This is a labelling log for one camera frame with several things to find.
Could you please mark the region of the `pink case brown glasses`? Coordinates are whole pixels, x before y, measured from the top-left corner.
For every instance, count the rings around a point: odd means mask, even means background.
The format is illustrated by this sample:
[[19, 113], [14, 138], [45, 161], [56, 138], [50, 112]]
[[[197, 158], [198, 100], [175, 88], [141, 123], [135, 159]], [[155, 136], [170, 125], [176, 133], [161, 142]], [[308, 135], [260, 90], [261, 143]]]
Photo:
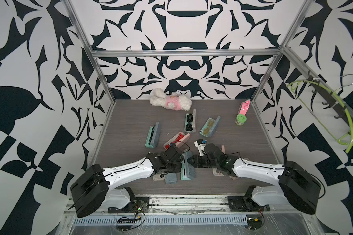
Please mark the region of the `pink case brown glasses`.
[[[221, 146], [221, 151], [225, 154], [226, 151], [225, 151], [225, 146], [222, 145]], [[220, 172], [217, 168], [212, 168], [212, 172], [213, 172], [213, 175], [214, 176], [217, 176], [217, 177], [224, 177], [224, 174], [222, 172]]]

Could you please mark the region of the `grey case tortoise sunglasses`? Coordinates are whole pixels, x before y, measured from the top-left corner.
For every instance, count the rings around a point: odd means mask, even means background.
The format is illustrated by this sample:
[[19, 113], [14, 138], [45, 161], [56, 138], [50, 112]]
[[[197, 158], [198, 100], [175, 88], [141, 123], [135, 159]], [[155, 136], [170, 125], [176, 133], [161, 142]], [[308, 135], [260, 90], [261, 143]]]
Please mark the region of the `grey case tortoise sunglasses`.
[[165, 184], [171, 185], [177, 183], [177, 173], [168, 173], [165, 175]]

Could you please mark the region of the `grey case white sunglasses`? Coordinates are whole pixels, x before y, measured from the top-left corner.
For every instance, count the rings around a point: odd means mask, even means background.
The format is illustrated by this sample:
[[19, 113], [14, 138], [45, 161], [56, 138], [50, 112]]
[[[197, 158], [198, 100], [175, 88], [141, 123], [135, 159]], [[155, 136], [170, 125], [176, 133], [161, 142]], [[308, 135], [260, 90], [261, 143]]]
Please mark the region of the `grey case white sunglasses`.
[[181, 162], [181, 173], [180, 173], [180, 178], [183, 181], [193, 180], [196, 178], [195, 168], [187, 161], [192, 156], [193, 156], [193, 153], [191, 151], [187, 151], [183, 154], [183, 159]]

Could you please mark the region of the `beige case yellow glasses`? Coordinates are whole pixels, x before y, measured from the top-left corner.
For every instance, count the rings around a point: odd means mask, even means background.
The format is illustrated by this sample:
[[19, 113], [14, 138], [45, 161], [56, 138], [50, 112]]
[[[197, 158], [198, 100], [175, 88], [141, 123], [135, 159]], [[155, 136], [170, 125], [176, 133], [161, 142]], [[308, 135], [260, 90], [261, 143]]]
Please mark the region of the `beige case yellow glasses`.
[[152, 180], [153, 181], [163, 181], [163, 180], [165, 180], [165, 177], [162, 174], [156, 174], [156, 175], [152, 176]]

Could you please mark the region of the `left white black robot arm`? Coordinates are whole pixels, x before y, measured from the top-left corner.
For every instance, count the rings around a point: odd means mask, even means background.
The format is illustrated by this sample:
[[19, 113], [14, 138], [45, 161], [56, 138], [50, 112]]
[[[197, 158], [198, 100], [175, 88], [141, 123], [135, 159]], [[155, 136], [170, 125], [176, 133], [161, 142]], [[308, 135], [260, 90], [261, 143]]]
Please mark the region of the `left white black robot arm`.
[[91, 215], [102, 204], [123, 209], [134, 203], [136, 198], [129, 187], [119, 187], [154, 175], [179, 173], [182, 159], [183, 152], [172, 145], [164, 152], [150, 152], [146, 157], [127, 165], [102, 168], [94, 164], [71, 185], [71, 208], [75, 209], [78, 218]]

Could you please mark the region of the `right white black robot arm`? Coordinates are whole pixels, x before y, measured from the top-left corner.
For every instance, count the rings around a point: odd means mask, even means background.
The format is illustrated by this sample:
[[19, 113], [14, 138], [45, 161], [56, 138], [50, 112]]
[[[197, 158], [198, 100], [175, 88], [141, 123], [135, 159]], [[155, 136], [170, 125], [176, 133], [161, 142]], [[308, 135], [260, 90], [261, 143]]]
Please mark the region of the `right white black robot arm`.
[[268, 184], [250, 186], [237, 210], [256, 211], [267, 205], [290, 205], [300, 212], [315, 214], [322, 184], [299, 164], [264, 164], [240, 156], [224, 154], [214, 144], [199, 147], [199, 154], [188, 159], [195, 168], [216, 168], [224, 175], [249, 178]]

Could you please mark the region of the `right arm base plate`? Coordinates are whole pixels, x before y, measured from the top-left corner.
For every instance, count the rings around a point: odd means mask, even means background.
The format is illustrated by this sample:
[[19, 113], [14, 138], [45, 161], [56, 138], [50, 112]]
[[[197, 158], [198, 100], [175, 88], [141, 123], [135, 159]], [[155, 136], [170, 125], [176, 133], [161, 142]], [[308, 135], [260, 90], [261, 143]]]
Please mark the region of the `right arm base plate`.
[[232, 212], [255, 212], [255, 211], [270, 211], [269, 205], [259, 206], [251, 199], [245, 196], [228, 196], [229, 209]]

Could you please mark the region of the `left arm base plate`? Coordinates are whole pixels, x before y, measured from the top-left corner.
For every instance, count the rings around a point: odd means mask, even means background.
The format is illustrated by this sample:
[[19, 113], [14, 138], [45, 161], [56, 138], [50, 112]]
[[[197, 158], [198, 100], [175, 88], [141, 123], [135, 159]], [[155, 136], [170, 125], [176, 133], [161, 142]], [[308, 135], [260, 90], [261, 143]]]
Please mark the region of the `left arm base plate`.
[[109, 207], [108, 213], [111, 213], [111, 214], [132, 213], [136, 211], [148, 212], [149, 204], [150, 204], [149, 197], [137, 197], [135, 200], [130, 201], [130, 203], [122, 209]]

